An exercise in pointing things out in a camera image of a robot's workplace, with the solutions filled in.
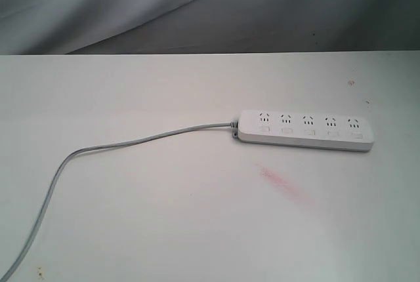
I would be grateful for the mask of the grey backdrop cloth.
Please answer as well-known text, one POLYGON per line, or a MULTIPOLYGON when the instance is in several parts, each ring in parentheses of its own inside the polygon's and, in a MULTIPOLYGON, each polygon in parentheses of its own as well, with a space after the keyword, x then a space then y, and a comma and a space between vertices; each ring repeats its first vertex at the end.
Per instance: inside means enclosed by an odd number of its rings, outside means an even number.
POLYGON ((419 0, 1 0, 2 54, 418 48, 419 0))

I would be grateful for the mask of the white five-outlet power strip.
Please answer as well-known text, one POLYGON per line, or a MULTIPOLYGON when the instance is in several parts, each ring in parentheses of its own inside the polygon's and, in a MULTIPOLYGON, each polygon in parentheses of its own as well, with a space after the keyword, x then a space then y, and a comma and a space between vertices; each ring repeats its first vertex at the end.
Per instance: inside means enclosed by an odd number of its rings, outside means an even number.
POLYGON ((368 152, 375 138, 369 122, 332 113, 243 110, 235 137, 242 142, 368 152))

